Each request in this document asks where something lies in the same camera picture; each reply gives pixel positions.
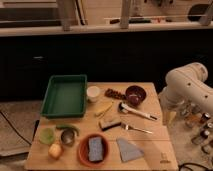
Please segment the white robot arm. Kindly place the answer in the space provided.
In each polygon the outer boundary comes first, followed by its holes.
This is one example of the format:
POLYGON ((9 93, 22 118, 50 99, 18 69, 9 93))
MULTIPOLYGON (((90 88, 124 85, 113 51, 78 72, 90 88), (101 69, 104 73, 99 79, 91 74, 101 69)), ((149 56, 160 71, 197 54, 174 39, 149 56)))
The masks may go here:
POLYGON ((191 101, 213 115, 213 88, 205 84, 207 78, 208 70, 199 62, 172 69, 166 74, 166 86, 158 95, 164 125, 169 124, 172 112, 185 101, 191 101))

